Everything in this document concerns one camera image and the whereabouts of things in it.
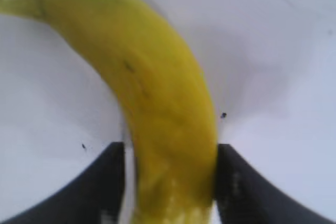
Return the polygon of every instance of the white surface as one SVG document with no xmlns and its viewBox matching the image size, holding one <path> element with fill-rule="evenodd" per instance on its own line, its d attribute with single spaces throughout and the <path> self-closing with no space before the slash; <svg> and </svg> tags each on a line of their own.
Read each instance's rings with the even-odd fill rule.
<svg viewBox="0 0 336 224">
<path fill-rule="evenodd" d="M 147 1 L 202 64 L 221 142 L 285 193 L 336 220 L 336 2 Z M 51 29 L 9 17 L 0 17 L 0 26 L 1 219 L 64 185 L 120 134 L 106 87 Z M 82 139 L 95 151 L 78 148 Z"/>
</svg>

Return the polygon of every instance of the banana peel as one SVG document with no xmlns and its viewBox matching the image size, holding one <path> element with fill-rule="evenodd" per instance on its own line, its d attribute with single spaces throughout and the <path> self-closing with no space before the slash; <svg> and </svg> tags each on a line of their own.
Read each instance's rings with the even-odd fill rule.
<svg viewBox="0 0 336 224">
<path fill-rule="evenodd" d="M 206 224 L 217 159 L 214 107 L 181 36 L 141 0 L 0 0 L 49 24 L 115 93 L 137 158 L 132 224 Z"/>
</svg>

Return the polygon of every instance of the brown spot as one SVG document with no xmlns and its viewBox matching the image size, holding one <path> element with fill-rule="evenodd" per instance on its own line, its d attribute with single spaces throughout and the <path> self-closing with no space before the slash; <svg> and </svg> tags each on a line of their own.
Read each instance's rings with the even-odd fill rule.
<svg viewBox="0 0 336 224">
<path fill-rule="evenodd" d="M 135 73 L 135 69 L 126 60 L 124 60 L 123 63 L 128 71 Z"/>
</svg>

